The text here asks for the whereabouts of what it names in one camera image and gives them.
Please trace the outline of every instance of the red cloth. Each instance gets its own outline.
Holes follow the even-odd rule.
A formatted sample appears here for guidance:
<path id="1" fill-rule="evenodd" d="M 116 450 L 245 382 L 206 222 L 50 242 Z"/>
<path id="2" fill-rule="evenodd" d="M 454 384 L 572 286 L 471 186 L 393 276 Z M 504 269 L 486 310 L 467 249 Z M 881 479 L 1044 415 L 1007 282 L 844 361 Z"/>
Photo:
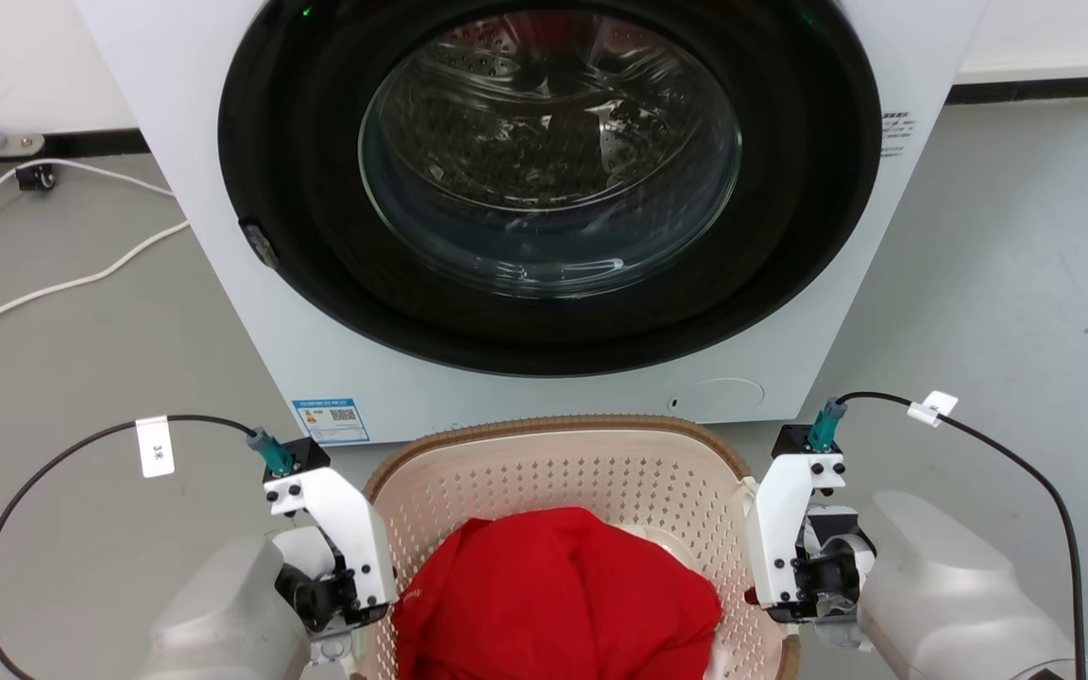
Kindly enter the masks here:
<path id="1" fill-rule="evenodd" d="M 716 590 L 580 508 L 471 519 L 393 611 L 401 680 L 683 680 L 707 669 Z"/>

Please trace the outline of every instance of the cable label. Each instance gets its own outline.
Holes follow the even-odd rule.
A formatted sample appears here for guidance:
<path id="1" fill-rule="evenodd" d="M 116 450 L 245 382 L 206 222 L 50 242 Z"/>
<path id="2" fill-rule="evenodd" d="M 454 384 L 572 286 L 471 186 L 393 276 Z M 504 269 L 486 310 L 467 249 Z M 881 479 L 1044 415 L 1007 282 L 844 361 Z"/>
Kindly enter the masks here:
<path id="1" fill-rule="evenodd" d="M 141 475 L 150 478 L 174 472 L 170 425 L 164 415 L 137 421 L 137 447 L 141 454 Z"/>
<path id="2" fill-rule="evenodd" d="M 951 409 L 954 409 L 959 401 L 957 397 L 950 396 L 947 392 L 935 391 L 929 393 L 929 397 L 926 397 L 923 404 L 918 401 L 910 404 L 910 418 L 923 421 L 926 425 L 938 426 L 940 425 L 938 417 L 951 415 Z"/>

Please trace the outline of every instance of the white wall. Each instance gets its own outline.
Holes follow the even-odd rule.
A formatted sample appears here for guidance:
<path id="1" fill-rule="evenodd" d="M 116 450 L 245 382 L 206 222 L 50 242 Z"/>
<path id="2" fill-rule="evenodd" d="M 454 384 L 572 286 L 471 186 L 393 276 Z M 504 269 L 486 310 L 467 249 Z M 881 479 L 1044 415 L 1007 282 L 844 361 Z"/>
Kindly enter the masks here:
<path id="1" fill-rule="evenodd" d="M 960 83 L 1087 75 L 1088 0 L 992 0 Z M 135 125 L 74 0 L 0 0 L 0 129 Z"/>
<path id="2" fill-rule="evenodd" d="M 0 129 L 137 127 L 74 0 L 0 0 Z"/>
<path id="3" fill-rule="evenodd" d="M 1088 76 L 1088 0 L 991 0 L 956 83 Z"/>

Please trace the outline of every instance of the laundry basket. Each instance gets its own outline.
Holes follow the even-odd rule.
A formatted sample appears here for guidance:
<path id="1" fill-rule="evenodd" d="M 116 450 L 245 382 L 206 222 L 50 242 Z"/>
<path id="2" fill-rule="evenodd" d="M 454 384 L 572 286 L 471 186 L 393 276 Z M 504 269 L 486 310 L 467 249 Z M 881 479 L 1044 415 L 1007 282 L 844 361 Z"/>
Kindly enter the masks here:
<path id="1" fill-rule="evenodd" d="M 418 440 L 372 474 L 366 490 L 388 526 L 404 591 L 442 542 L 472 517 L 583 507 L 670 547 L 716 585 L 716 645 L 728 680 L 793 680 L 794 629 L 744 602 L 752 585 L 730 503 L 750 470 L 695 423 L 657 417 L 581 417 L 468 426 Z M 368 680 L 397 677 L 388 619 L 362 629 L 355 662 Z"/>

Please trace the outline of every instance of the front-load washing machine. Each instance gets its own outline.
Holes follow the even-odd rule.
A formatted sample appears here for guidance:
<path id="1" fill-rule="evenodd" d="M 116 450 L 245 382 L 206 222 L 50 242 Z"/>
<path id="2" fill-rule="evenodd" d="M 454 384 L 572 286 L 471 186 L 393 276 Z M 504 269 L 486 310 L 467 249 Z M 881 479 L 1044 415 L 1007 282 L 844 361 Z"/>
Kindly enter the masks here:
<path id="1" fill-rule="evenodd" d="M 321 444 L 802 406 L 985 0 L 79 0 Z"/>

